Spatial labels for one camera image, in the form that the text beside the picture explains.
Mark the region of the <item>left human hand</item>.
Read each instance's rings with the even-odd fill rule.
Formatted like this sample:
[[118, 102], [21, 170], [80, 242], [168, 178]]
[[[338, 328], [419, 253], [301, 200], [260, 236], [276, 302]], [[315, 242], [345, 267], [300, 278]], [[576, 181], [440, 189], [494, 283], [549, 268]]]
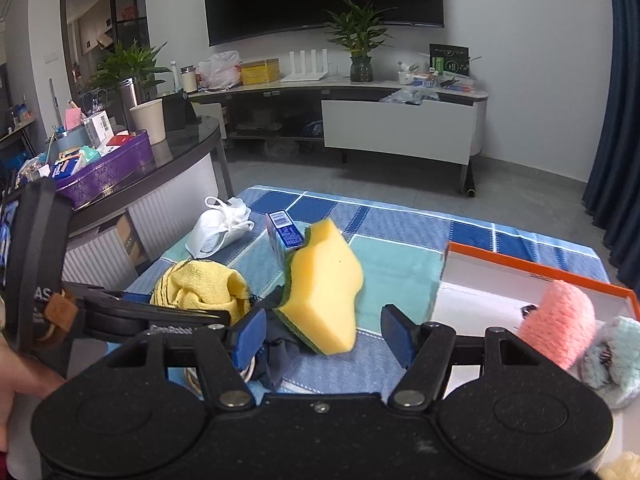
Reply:
[[9, 448], [8, 423], [14, 398], [28, 394], [44, 399], [60, 388], [65, 379], [32, 356], [19, 356], [1, 338], [0, 394], [1, 394], [1, 452]]

